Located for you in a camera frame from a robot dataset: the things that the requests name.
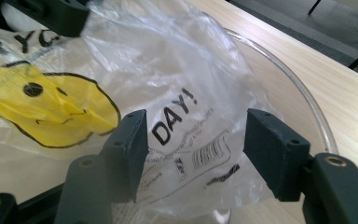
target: clear plastic bag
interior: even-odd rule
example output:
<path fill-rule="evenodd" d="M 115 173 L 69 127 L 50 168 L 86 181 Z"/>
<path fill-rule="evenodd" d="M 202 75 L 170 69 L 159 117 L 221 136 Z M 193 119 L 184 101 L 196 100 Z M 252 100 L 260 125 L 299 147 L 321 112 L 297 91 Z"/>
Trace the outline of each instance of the clear plastic bag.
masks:
<path fill-rule="evenodd" d="M 180 0 L 89 7 L 79 38 L 0 36 L 0 191 L 23 201 L 54 187 L 70 161 L 99 153 L 122 115 L 146 109 L 137 203 L 114 204 L 116 223 L 199 217 L 264 197 L 242 148 L 247 108 L 271 108 L 225 30 Z"/>

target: plastic bag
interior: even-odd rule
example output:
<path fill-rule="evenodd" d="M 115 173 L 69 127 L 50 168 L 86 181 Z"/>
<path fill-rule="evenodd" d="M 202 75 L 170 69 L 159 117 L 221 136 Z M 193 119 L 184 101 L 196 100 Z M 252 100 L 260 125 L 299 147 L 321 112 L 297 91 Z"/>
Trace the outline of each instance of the plastic bag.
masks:
<path fill-rule="evenodd" d="M 0 191 L 22 201 L 54 187 L 71 160 L 99 153 L 121 115 L 146 109 L 137 203 L 114 204 L 116 223 L 199 217 L 266 195 L 242 147 L 247 108 L 270 105 L 225 30 L 180 0 L 90 9 L 79 38 L 0 36 Z"/>

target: table surface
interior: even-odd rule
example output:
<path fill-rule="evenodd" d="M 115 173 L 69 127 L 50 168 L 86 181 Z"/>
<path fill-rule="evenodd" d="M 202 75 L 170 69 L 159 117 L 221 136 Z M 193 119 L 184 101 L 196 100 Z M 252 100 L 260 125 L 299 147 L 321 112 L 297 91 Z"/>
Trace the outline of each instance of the table surface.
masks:
<path fill-rule="evenodd" d="M 339 154 L 358 166 L 358 73 L 224 0 L 187 2 L 214 17 L 225 28 L 248 37 L 282 60 L 301 79 L 322 109 L 337 142 Z M 269 211 L 257 212 L 260 208 Z M 286 211 L 293 217 L 285 217 Z M 301 223 L 304 220 L 298 213 L 301 213 L 300 209 L 286 205 L 281 210 L 261 204 L 257 209 L 234 210 L 231 223 L 244 223 L 244 218 L 260 215 L 255 223 L 271 223 L 268 222 L 269 215 L 278 216 L 273 219 L 274 223 Z"/>

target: yellow smiley face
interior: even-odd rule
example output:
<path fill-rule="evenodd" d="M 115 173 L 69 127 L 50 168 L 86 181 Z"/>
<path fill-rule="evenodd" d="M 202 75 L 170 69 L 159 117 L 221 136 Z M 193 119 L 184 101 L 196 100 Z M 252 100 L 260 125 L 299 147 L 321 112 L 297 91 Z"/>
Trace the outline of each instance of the yellow smiley face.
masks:
<path fill-rule="evenodd" d="M 69 147 L 117 127 L 120 114 L 89 78 L 41 73 L 27 62 L 0 66 L 0 117 L 44 147 Z"/>

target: barcode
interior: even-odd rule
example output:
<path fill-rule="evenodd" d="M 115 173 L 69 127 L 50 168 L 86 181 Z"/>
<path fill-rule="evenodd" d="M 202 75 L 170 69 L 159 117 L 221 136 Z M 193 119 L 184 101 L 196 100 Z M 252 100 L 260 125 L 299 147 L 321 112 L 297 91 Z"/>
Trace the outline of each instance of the barcode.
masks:
<path fill-rule="evenodd" d="M 220 147 L 219 140 L 220 138 L 217 138 L 209 145 L 193 153 L 193 165 L 195 170 L 198 170 L 201 166 L 207 165 L 212 161 L 217 161 L 225 155 L 223 149 Z"/>

